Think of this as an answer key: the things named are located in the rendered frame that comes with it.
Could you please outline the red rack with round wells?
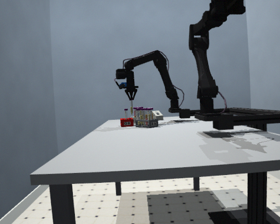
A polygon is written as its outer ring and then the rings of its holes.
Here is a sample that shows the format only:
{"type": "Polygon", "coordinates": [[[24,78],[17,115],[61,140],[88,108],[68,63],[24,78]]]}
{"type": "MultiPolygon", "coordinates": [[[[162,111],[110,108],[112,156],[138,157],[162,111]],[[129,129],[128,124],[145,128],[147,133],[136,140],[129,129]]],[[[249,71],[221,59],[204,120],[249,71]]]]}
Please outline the red rack with round wells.
{"type": "Polygon", "coordinates": [[[131,126],[134,126],[132,118],[128,118],[128,119],[122,118],[122,119],[120,119],[120,122],[121,122],[121,127],[131,127],[131,126]]]}

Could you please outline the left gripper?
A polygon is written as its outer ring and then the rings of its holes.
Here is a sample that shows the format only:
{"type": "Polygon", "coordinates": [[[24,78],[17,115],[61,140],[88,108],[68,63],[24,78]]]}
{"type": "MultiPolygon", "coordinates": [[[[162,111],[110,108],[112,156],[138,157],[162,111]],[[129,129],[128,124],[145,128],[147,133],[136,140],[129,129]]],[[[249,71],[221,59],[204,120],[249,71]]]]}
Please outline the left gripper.
{"type": "Polygon", "coordinates": [[[246,12],[244,0],[214,0],[214,14],[219,17],[227,17],[228,15],[242,15],[246,12]]]}

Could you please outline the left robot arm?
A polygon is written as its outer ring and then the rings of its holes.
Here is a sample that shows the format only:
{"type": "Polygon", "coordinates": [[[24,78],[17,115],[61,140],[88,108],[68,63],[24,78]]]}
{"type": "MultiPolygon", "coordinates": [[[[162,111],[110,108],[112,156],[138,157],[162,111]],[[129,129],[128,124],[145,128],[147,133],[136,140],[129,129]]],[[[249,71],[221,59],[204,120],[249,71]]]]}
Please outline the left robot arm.
{"type": "Polygon", "coordinates": [[[211,0],[209,5],[210,10],[203,13],[202,19],[198,23],[190,24],[189,26],[189,50],[192,50],[197,64],[197,98],[200,99],[200,111],[195,112],[195,114],[205,117],[221,115],[220,113],[214,112],[213,99],[211,99],[216,98],[219,89],[210,73],[207,60],[207,49],[209,48],[209,30],[221,26],[223,22],[227,20],[227,17],[219,17],[218,15],[214,14],[213,0],[211,0]],[[195,38],[194,35],[201,35],[201,37],[195,38]]]}

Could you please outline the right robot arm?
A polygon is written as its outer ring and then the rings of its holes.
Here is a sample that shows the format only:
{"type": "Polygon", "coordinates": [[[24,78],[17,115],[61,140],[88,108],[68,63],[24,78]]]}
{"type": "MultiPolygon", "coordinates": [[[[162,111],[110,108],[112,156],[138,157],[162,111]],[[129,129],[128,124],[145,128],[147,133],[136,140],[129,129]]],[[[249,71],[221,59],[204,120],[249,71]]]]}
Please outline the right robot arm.
{"type": "Polygon", "coordinates": [[[128,69],[117,69],[116,70],[116,78],[117,79],[134,79],[134,72],[129,72],[129,71],[125,71],[125,70],[133,70],[134,67],[144,64],[146,62],[152,61],[154,62],[154,65],[156,66],[156,68],[158,68],[158,71],[160,72],[160,75],[162,77],[163,83],[164,83],[164,87],[166,90],[166,96],[167,98],[171,99],[170,103],[171,103],[171,107],[169,108],[170,110],[181,110],[181,108],[179,108],[179,97],[177,95],[177,91],[174,88],[170,76],[168,74],[168,70],[167,70],[167,60],[165,59],[165,57],[158,51],[154,51],[150,54],[138,57],[138,58],[134,58],[131,59],[127,62],[124,63],[124,67],[128,68],[128,69]],[[156,58],[158,57],[158,58],[156,58]],[[155,59],[155,60],[154,60],[155,59]]]}

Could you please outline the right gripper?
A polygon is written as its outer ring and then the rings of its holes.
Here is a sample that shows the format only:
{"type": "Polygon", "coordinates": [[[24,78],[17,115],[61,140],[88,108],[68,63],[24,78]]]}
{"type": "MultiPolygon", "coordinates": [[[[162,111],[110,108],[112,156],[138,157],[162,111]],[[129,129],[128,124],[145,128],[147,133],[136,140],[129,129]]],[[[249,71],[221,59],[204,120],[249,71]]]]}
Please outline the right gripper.
{"type": "MultiPolygon", "coordinates": [[[[136,95],[136,92],[137,92],[137,89],[136,88],[138,88],[138,86],[135,86],[135,83],[134,83],[134,79],[127,79],[126,80],[126,82],[124,83],[124,82],[122,82],[121,84],[125,84],[125,86],[123,87],[124,89],[126,89],[125,90],[125,92],[126,92],[126,94],[127,94],[127,96],[129,97],[129,99],[130,100],[134,100],[134,97],[135,97],[135,95],[136,95]],[[127,90],[127,89],[129,89],[129,90],[127,90]],[[129,93],[130,93],[130,96],[129,96],[129,93]],[[134,95],[133,95],[133,92],[134,92],[134,95]],[[133,97],[132,97],[133,96],[133,97]]],[[[120,85],[121,85],[120,84],[120,85]]],[[[119,86],[120,86],[119,85],[119,86]]]]}

